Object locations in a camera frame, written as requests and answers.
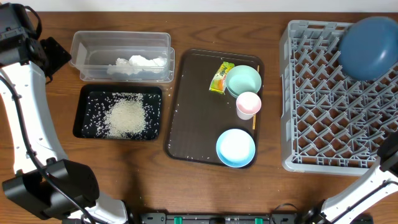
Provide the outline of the white tissue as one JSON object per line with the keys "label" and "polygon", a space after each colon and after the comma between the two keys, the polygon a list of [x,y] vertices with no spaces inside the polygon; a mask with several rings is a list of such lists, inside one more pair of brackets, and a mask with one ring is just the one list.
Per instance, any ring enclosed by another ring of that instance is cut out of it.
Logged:
{"label": "white tissue", "polygon": [[138,74],[139,72],[161,72],[167,65],[167,58],[157,57],[146,59],[141,55],[133,55],[130,59],[117,58],[115,65],[108,65],[107,74],[121,73],[126,75]]}

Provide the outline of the pile of rice grains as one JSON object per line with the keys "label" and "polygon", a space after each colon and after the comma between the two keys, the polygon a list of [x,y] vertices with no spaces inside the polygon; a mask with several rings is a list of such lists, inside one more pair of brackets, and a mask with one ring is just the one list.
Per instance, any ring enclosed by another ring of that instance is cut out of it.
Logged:
{"label": "pile of rice grains", "polygon": [[159,135],[162,98],[155,93],[93,91],[87,96],[84,138],[153,140]]}

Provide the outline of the dark blue plate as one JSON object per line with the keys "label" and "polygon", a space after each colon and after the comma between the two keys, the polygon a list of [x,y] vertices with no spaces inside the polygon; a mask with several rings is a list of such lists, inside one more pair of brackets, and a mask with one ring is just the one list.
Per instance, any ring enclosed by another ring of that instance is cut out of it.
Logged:
{"label": "dark blue plate", "polygon": [[338,62],[355,80],[374,80],[397,62],[397,22],[368,17],[353,24],[339,44]]}

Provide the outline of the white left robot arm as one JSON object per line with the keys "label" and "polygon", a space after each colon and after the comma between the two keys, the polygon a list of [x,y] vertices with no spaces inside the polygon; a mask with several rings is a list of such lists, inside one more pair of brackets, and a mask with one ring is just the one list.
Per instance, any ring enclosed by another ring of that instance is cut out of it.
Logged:
{"label": "white left robot arm", "polygon": [[6,197],[39,219],[63,223],[127,223],[121,200],[100,192],[93,171],[68,159],[50,115],[45,87],[71,59],[53,38],[41,38],[29,6],[1,6],[1,98],[14,145],[15,176]]}

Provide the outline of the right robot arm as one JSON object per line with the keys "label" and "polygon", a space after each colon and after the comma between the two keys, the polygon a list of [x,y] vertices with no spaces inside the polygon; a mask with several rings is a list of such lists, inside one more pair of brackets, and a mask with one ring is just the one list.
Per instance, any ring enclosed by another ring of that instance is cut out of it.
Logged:
{"label": "right robot arm", "polygon": [[397,192],[397,133],[377,150],[377,161],[356,182],[311,209],[297,223],[351,223],[375,203]]}

